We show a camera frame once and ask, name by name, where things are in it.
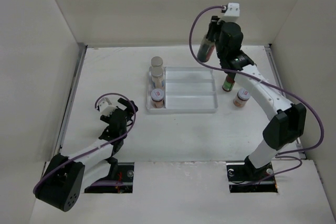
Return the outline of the tall dark sauce bottle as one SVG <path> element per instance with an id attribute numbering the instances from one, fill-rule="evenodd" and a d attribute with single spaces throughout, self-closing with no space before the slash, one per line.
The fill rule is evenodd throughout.
<path id="1" fill-rule="evenodd" d="M 201 41 L 199 50 L 197 52 L 197 59 L 200 62 L 206 63 L 209 61 L 215 48 L 214 35 L 205 35 Z"/>

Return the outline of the spice jar white lid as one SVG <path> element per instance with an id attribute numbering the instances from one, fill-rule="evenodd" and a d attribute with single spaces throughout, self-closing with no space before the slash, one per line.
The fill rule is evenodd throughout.
<path id="1" fill-rule="evenodd" d="M 161 109 L 164 106 L 164 91 L 162 89 L 154 89 L 151 91 L 151 100 L 152 105 L 157 108 Z"/>
<path id="2" fill-rule="evenodd" d="M 240 88 L 233 100 L 233 104 L 239 108 L 242 108 L 245 106 L 250 97 L 251 94 L 246 89 Z"/>

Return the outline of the silver lid jar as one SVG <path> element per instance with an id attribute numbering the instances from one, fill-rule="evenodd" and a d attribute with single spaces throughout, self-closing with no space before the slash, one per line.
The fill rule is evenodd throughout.
<path id="1" fill-rule="evenodd" d="M 161 67 L 151 68 L 151 79 L 155 89 L 164 89 L 164 71 Z"/>
<path id="2" fill-rule="evenodd" d="M 151 59 L 151 67 L 159 67 L 162 68 L 163 67 L 163 59 L 159 56 L 155 56 Z"/>

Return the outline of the red chili sauce bottle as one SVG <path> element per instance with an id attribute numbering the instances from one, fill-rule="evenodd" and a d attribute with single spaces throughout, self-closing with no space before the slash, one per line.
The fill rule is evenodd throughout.
<path id="1" fill-rule="evenodd" d="M 232 74 L 228 74 L 225 78 L 225 81 L 222 85 L 222 89 L 225 92 L 231 92 L 235 85 L 235 76 Z"/>

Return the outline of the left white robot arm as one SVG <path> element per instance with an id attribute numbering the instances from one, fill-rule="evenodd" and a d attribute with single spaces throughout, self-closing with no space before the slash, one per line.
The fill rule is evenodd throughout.
<path id="1" fill-rule="evenodd" d="M 95 103 L 107 126 L 90 146 L 68 156 L 55 155 L 33 189 L 35 197 L 63 212 L 69 211 L 83 193 L 131 193 L 134 164 L 120 163 L 116 153 L 134 126 L 138 107 L 121 96 L 113 106 L 102 97 Z"/>

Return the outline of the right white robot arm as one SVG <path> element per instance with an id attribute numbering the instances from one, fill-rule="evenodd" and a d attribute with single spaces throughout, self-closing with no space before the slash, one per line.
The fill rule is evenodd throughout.
<path id="1" fill-rule="evenodd" d="M 207 36 L 215 44 L 221 68 L 251 94 L 269 120 L 261 143 L 244 160 L 244 175 L 251 180 L 257 179 L 283 147 L 303 134 L 307 109 L 302 103 L 294 104 L 275 91 L 261 75 L 256 64 L 241 49 L 243 33 L 237 23 L 212 16 Z"/>

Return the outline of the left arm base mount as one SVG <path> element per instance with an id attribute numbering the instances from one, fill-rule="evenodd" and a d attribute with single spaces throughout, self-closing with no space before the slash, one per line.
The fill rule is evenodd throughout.
<path id="1" fill-rule="evenodd" d="M 106 176 L 84 189 L 86 194 L 130 194 L 133 192 L 134 163 L 120 163 L 116 158 L 107 159 L 110 165 Z"/>

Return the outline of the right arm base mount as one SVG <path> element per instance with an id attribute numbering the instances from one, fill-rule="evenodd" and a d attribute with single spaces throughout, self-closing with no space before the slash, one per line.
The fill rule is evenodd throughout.
<path id="1" fill-rule="evenodd" d="M 231 193 L 277 193 L 274 169 L 269 162 L 255 169 L 247 158 L 226 163 L 229 191 Z"/>

